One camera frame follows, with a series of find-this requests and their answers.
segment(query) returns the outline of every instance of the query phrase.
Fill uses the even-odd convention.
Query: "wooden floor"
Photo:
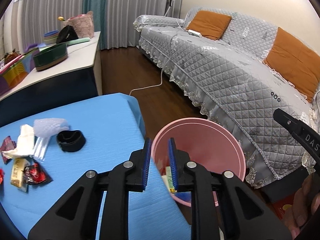
[[[101,51],[103,94],[129,94],[132,89],[160,84],[161,70],[136,47]],[[186,117],[206,118],[183,91],[163,74],[160,87],[132,92],[145,122],[147,137],[153,139],[166,124]]]

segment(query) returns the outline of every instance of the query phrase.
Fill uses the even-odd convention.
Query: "gray quilted sofa cover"
[[[199,10],[232,16],[219,41],[189,35]],[[239,141],[255,188],[281,179],[310,161],[308,153],[272,114],[281,108],[317,130],[312,106],[292,84],[262,63],[272,48],[277,26],[248,15],[213,8],[193,8],[185,20],[139,16],[139,45],[170,75],[201,113]]]

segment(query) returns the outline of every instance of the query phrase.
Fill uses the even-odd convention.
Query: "lace gift bag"
[[[76,17],[71,17],[66,21],[62,22],[65,27],[67,25],[73,26],[79,39],[81,38],[92,38],[94,36],[94,25],[93,25],[93,12],[89,11],[87,14],[80,14]]]

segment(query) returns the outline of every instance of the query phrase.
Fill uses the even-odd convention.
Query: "bubble wrap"
[[[36,119],[33,123],[35,136],[46,138],[64,130],[69,130],[66,119],[63,118],[44,118]]]

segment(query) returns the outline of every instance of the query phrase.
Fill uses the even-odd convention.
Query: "finger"
[[[283,223],[289,229],[292,239],[295,239],[297,235],[300,233],[300,229],[294,219],[292,207],[288,208],[285,211]]]
[[[311,213],[314,214],[320,206],[320,193],[315,196],[311,204]]]
[[[303,195],[302,188],[298,189],[293,200],[293,215],[299,227],[303,226],[308,219],[308,209],[306,207],[306,197]]]
[[[311,190],[312,177],[313,177],[313,175],[310,174],[310,175],[304,180],[304,182],[302,183],[302,190],[303,190],[303,195],[304,195],[304,196],[307,196],[308,193],[309,193],[310,190]]]

